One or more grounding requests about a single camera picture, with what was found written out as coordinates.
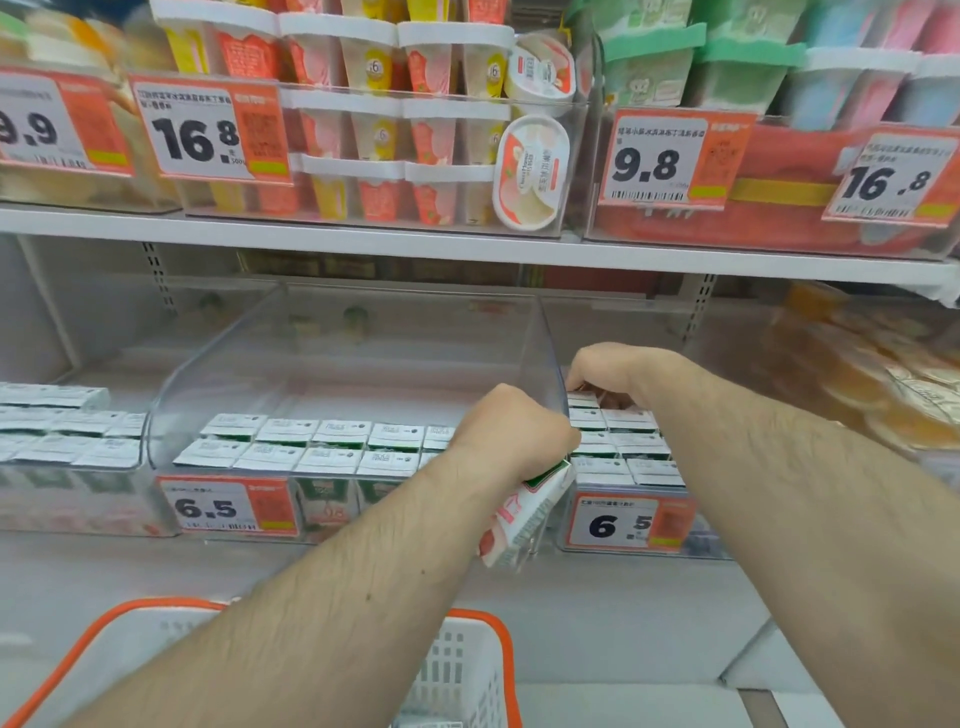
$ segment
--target shopping basket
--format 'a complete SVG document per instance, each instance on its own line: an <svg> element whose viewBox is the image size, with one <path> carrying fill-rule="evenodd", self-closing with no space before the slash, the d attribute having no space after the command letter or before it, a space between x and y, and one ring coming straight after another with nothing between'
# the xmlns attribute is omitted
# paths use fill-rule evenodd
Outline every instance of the shopping basket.
<svg viewBox="0 0 960 728"><path fill-rule="evenodd" d="M124 602L100 616L3 728L54 728L227 605L189 597ZM503 622L455 609L403 703L465 728L521 728L514 653Z"/></svg>

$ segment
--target price tag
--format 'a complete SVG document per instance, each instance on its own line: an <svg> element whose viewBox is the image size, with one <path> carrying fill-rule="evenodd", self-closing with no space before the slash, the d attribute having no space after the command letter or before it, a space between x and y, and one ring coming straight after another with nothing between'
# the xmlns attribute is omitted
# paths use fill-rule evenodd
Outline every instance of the price tag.
<svg viewBox="0 0 960 728"><path fill-rule="evenodd" d="M875 133L823 219L945 228L960 210L958 145L944 130Z"/></svg>
<svg viewBox="0 0 960 728"><path fill-rule="evenodd" d="M680 550L696 518L691 498L577 491L566 544L596 551Z"/></svg>
<svg viewBox="0 0 960 728"><path fill-rule="evenodd" d="M108 94L89 76L0 69L0 162L131 176Z"/></svg>
<svg viewBox="0 0 960 728"><path fill-rule="evenodd" d="M755 122L749 113L620 109L597 205L723 209Z"/></svg>
<svg viewBox="0 0 960 728"><path fill-rule="evenodd" d="M132 77L164 177L293 184L276 86Z"/></svg>
<svg viewBox="0 0 960 728"><path fill-rule="evenodd" d="M162 475L157 483L184 531L300 533L286 478Z"/></svg>

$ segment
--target orange price tag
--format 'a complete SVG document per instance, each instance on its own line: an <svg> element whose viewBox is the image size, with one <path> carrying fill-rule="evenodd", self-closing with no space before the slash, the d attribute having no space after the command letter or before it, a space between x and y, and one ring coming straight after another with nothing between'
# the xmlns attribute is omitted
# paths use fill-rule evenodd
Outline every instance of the orange price tag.
<svg viewBox="0 0 960 728"><path fill-rule="evenodd" d="M960 130L881 127L824 220L945 228L960 211Z"/></svg>
<svg viewBox="0 0 960 728"><path fill-rule="evenodd" d="M566 531L571 548L676 553L693 526L693 498L578 490Z"/></svg>
<svg viewBox="0 0 960 728"><path fill-rule="evenodd" d="M597 205L723 209L756 115L620 109Z"/></svg>
<svg viewBox="0 0 960 728"><path fill-rule="evenodd" d="M164 177L292 185L276 84L131 76Z"/></svg>
<svg viewBox="0 0 960 728"><path fill-rule="evenodd" d="M118 103L103 79L0 68L0 163L132 176Z"/></svg>
<svg viewBox="0 0 960 728"><path fill-rule="evenodd" d="M285 477L160 475L156 482L184 531L300 534Z"/></svg>

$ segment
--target left forearm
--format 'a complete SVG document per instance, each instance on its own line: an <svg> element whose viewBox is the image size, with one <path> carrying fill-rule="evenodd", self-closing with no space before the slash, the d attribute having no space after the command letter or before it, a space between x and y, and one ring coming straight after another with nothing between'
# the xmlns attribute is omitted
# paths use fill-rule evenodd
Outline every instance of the left forearm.
<svg viewBox="0 0 960 728"><path fill-rule="evenodd" d="M69 728L387 725L510 486L473 457L436 458Z"/></svg>

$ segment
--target human hand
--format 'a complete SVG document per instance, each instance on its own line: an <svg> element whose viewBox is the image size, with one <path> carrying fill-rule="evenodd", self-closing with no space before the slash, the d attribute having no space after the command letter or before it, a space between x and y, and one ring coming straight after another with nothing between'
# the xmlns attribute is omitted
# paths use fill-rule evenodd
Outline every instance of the human hand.
<svg viewBox="0 0 960 728"><path fill-rule="evenodd" d="M449 450L482 458L503 469L504 486L515 488L546 472L580 445L580 431L509 384L497 384L460 422Z"/></svg>
<svg viewBox="0 0 960 728"><path fill-rule="evenodd" d="M646 407L648 402L643 390L649 376L663 366L676 366L681 359L679 354L666 349L629 347L614 342L594 344L580 349L573 357L566 389L572 392L590 384L608 392L630 395L637 406Z"/></svg>

